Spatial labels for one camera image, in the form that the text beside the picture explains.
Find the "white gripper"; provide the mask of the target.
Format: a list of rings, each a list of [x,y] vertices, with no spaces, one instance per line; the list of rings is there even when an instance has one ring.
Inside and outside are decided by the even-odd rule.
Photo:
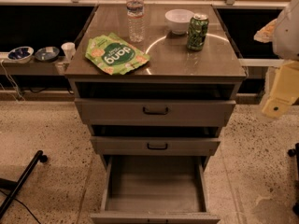
[[[272,41],[278,57],[294,60],[271,68],[266,76],[261,112],[265,117],[278,119],[299,99],[299,0],[291,0],[278,18],[257,31],[253,39],[262,43]]]

